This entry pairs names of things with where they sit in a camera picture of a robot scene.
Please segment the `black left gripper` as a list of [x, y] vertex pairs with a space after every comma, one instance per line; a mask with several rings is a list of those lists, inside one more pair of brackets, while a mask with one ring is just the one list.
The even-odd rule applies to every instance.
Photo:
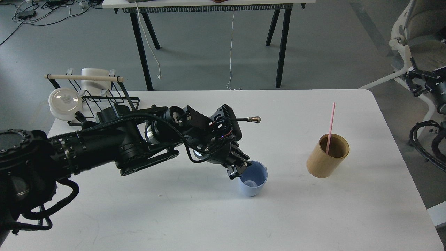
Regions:
[[251, 163], [250, 157], [239, 149], [242, 132], [238, 122], [234, 121], [233, 109], [223, 104], [209, 117], [191, 106], [185, 106], [183, 111], [182, 141], [197, 150], [196, 157], [226, 166], [231, 180], [241, 177]]

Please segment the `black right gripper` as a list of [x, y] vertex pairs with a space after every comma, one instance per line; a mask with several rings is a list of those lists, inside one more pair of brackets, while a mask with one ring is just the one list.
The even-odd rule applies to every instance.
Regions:
[[412, 68], [408, 73], [405, 73], [403, 79], [414, 97], [419, 97], [426, 92], [430, 92], [436, 111], [443, 115], [446, 114], [445, 81], [436, 81], [435, 73], [417, 68]]

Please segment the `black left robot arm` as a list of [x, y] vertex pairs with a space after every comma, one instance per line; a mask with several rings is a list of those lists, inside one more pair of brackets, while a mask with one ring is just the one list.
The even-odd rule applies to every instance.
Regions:
[[96, 119], [51, 138], [40, 130], [1, 131], [1, 238], [51, 229], [50, 216], [79, 193], [70, 177], [106, 163], [126, 176], [178, 156], [183, 145], [191, 162], [220, 164], [231, 179], [252, 165], [239, 148], [240, 119], [226, 104], [209, 117], [190, 106], [116, 104]]

